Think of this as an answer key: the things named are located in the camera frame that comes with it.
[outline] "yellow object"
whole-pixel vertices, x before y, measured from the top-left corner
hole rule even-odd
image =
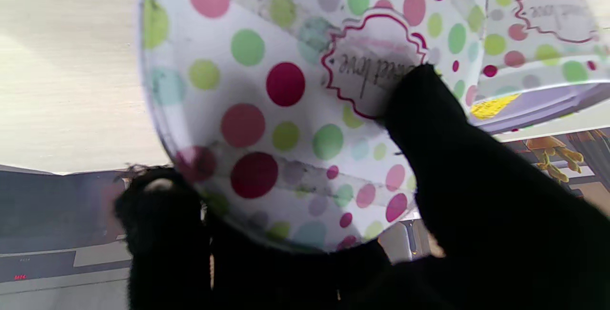
[[[478,103],[472,106],[470,112],[478,119],[493,118],[500,111],[504,110],[504,108],[508,106],[508,104],[514,101],[517,97],[519,97],[519,95],[521,94],[519,93],[508,95],[508,97],[501,97],[492,101]]]

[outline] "polka dot lid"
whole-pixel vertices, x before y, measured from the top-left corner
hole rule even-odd
[[[610,97],[608,47],[585,0],[487,2],[475,125],[508,132]]]
[[[413,172],[374,119],[423,62],[471,104],[484,1],[142,0],[159,136],[209,208],[259,242],[372,240],[418,218]]]

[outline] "light blue polka dot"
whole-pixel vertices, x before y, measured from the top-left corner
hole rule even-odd
[[[360,138],[351,148],[351,156],[354,160],[362,160],[368,155],[368,142],[364,138]]]
[[[470,62],[474,62],[479,56],[479,43],[472,42],[470,47],[468,47],[468,59]]]
[[[155,68],[148,74],[148,86],[159,105],[176,105],[183,101],[186,86],[177,71]]]
[[[309,18],[299,29],[298,49],[301,56],[311,64],[320,64],[322,53],[331,41],[328,31],[331,24],[321,17]]]
[[[295,243],[309,247],[324,247],[326,238],[326,226],[320,222],[309,222],[303,224],[292,236]]]

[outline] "label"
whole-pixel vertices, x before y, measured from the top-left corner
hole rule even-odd
[[[423,62],[425,46],[401,15],[370,10],[360,21],[345,21],[340,32],[331,33],[331,49],[322,57],[329,73],[326,87],[349,101],[358,115],[376,119],[398,82]]]
[[[528,30],[554,34],[564,42],[585,43],[597,38],[595,20],[585,0],[516,0],[515,16]]]
[[[478,119],[489,119],[495,117],[500,111],[504,110],[508,104],[514,101],[519,94],[508,95],[488,102],[478,103],[473,105],[470,112]]]

